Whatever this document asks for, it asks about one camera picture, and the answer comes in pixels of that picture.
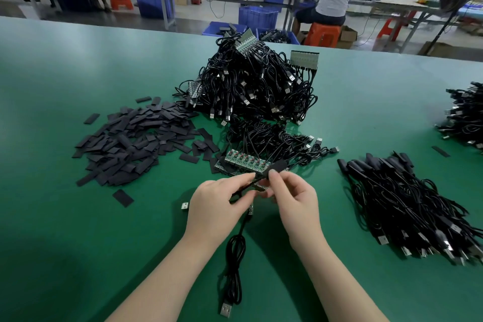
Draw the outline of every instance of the green table surface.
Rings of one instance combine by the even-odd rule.
[[[0,18],[0,315],[15,321],[98,321],[162,260],[184,232],[181,203],[212,175],[209,164],[160,157],[160,165],[116,190],[95,181],[77,187],[85,158],[74,145],[135,98],[172,100],[216,51],[214,37]],[[269,44],[276,51],[320,52],[319,100],[299,131],[341,152],[298,168],[317,190],[324,234],[338,257],[393,322],[481,320],[483,265],[452,265],[443,256],[402,258],[380,246],[355,218],[337,158],[408,153],[420,178],[470,211],[483,227],[479,151],[441,140],[433,124],[452,106],[446,88],[466,88],[483,64],[383,52]],[[93,112],[93,125],[83,121]],[[194,124],[224,137],[214,120]],[[451,154],[444,158],[431,146]],[[276,205],[257,199],[245,228],[243,302],[232,321],[325,320],[291,250]],[[180,321],[224,321],[217,283],[226,242],[206,265]]]

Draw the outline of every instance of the factory floor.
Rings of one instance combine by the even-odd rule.
[[[98,26],[136,28],[153,31],[165,31],[163,20],[141,18],[137,7],[134,10],[120,10],[113,13],[55,13],[50,8],[48,0],[41,0],[44,19],[68,23],[91,24]],[[175,6],[176,26],[170,27],[171,32],[201,34],[210,21],[238,23],[238,3],[228,3],[203,0],[201,5]],[[282,9],[277,19],[277,28],[284,23],[286,9]],[[20,18],[38,18],[30,3],[23,0],[0,0],[0,15]],[[359,33],[358,39],[352,46],[353,50],[382,51],[387,37],[377,39],[377,34],[384,25],[386,18],[368,19],[367,17],[346,18],[346,25]],[[302,31],[308,31],[310,25],[303,24]],[[431,41],[438,33],[440,25],[427,25],[422,23],[417,29],[404,53],[417,54],[426,41]],[[410,27],[403,27],[396,42],[390,42],[386,51],[396,51],[397,44],[402,44],[410,33]],[[450,58],[483,62],[483,37],[471,36],[456,28],[450,27],[439,39],[452,46],[458,47],[452,52]]]

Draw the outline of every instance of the circuit board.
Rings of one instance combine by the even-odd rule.
[[[240,170],[235,170],[234,172],[232,173],[229,173],[225,168],[223,168],[223,166],[220,164],[220,161],[217,161],[216,164],[214,165],[214,167],[220,171],[221,173],[223,173],[224,175],[226,176],[238,176],[238,175],[242,175],[243,173],[249,173],[248,171],[245,171],[245,172],[242,172]],[[267,186],[262,186],[262,185],[259,185],[258,183],[255,183],[253,185],[253,187],[255,189],[257,189],[258,191],[265,191],[267,189]]]
[[[263,160],[254,157],[253,155],[244,154],[235,149],[231,149],[226,154],[225,161],[237,167],[246,169],[247,171],[258,174],[262,174],[263,171],[265,171],[271,165],[271,162],[268,160]]]

